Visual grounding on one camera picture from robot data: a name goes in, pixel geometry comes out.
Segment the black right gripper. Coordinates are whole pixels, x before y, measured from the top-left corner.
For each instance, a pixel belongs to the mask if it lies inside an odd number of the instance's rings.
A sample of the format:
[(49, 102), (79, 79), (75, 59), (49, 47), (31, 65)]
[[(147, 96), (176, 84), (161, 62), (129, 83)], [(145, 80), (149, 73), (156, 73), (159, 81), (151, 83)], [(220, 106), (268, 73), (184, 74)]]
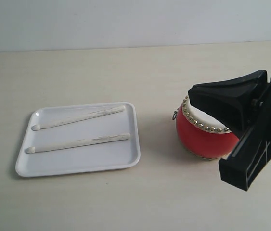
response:
[(230, 80), (196, 84), (188, 91), (193, 107), (217, 119), (236, 137), (242, 136), (230, 155), (219, 160), (219, 173), (223, 182), (244, 191), (271, 160), (271, 81), (259, 109), (267, 77), (267, 71), (258, 70)]

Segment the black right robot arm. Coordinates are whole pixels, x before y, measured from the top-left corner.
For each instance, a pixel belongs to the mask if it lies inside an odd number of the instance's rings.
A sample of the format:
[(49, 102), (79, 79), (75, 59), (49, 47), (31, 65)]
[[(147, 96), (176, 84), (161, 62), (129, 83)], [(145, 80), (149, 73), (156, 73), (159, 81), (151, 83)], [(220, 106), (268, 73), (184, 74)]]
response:
[(192, 106), (220, 121), (239, 138), (219, 161), (222, 181), (247, 191), (271, 160), (271, 77), (265, 70), (220, 82), (194, 85)]

